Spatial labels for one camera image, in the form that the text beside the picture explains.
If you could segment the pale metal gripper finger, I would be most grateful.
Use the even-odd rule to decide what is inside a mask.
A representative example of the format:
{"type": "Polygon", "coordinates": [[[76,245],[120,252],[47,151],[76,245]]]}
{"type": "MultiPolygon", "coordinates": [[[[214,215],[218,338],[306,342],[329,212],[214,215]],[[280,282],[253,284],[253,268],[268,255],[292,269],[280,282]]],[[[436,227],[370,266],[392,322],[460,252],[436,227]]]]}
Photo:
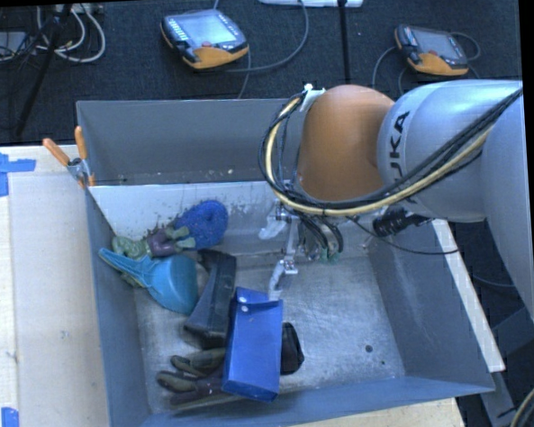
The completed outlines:
{"type": "Polygon", "coordinates": [[[281,294],[293,284],[299,271],[292,259],[280,259],[267,283],[267,297],[269,300],[280,299],[281,294]]]}
{"type": "Polygon", "coordinates": [[[285,230],[287,222],[285,219],[271,216],[267,218],[265,227],[261,228],[258,233],[258,238],[262,241],[274,239],[279,233],[285,230]]]}

